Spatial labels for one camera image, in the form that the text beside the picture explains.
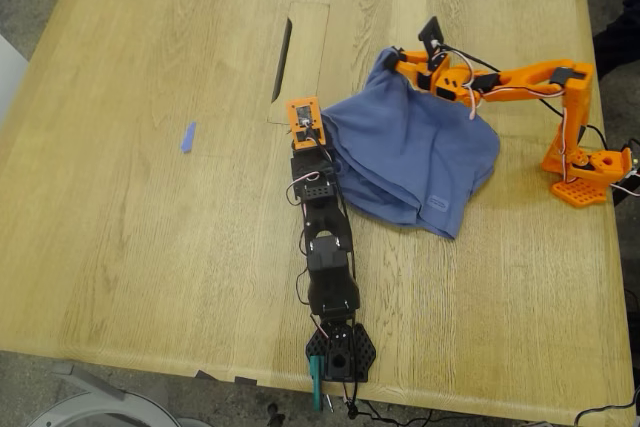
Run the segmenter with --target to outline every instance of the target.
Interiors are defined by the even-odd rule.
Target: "robotic arm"
[[[419,89],[471,107],[470,118],[482,100],[488,102],[562,97],[563,119],[547,150],[542,169],[562,174],[551,186],[553,194],[576,207],[604,202],[606,189],[636,172],[631,149],[588,153],[578,144],[587,127],[593,66],[571,60],[540,62],[520,69],[490,73],[473,70],[468,59],[444,44],[433,17],[418,36],[425,51],[392,52],[385,66]],[[451,56],[463,64],[451,67]]]

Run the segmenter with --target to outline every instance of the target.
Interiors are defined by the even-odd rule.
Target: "floor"
[[[617,17],[622,0],[589,0],[594,32]],[[27,59],[36,48],[56,0],[0,0],[0,34]],[[607,140],[617,148],[632,135],[640,134],[640,62],[621,67],[600,84]],[[627,199],[616,211],[625,286],[640,294],[640,244],[634,234],[640,202]],[[39,412],[61,400],[74,389],[49,374],[51,360],[0,352],[0,427],[28,425]],[[266,425],[267,406],[276,402],[287,416],[285,425],[342,426],[373,425],[370,420],[348,420],[339,399],[336,412],[314,413],[308,394],[227,384],[210,380],[150,374],[103,366],[84,366],[113,385],[140,392],[166,405],[176,416],[193,417],[212,426]],[[381,413],[406,421],[428,411],[403,406],[376,404]],[[434,419],[448,415],[434,412]],[[506,427],[519,423],[504,419],[474,417],[442,422],[451,427]]]

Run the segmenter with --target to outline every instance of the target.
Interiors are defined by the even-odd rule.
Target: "blue cloth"
[[[496,133],[469,108],[418,92],[378,56],[362,92],[322,111],[345,199],[379,219],[457,235],[493,172]]]

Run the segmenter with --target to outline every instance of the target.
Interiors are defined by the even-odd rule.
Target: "table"
[[[431,15],[504,69],[592,61],[586,0],[59,0],[0,132],[0,348],[310,390],[280,109],[358,91],[382,47],[420,47]],[[549,193],[538,163],[558,120],[539,103],[480,112],[501,153],[457,240],[352,215],[378,350],[359,394],[557,423],[627,402],[611,205]]]

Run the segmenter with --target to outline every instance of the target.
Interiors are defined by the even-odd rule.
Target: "black bracket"
[[[346,322],[321,325],[327,333],[316,330],[307,342],[307,359],[324,356],[323,379],[327,382],[367,382],[369,368],[376,359],[376,349],[362,324],[353,328]]]
[[[418,40],[424,44],[424,49],[427,51],[429,57],[429,71],[433,72],[437,67],[437,64],[434,61],[433,57],[438,53],[440,49],[435,47],[432,42],[435,40],[440,44],[444,43],[444,36],[442,35],[442,30],[440,29],[438,18],[435,15],[431,17],[429,19],[429,22],[427,22],[427,24],[422,28],[422,30],[418,34]]]

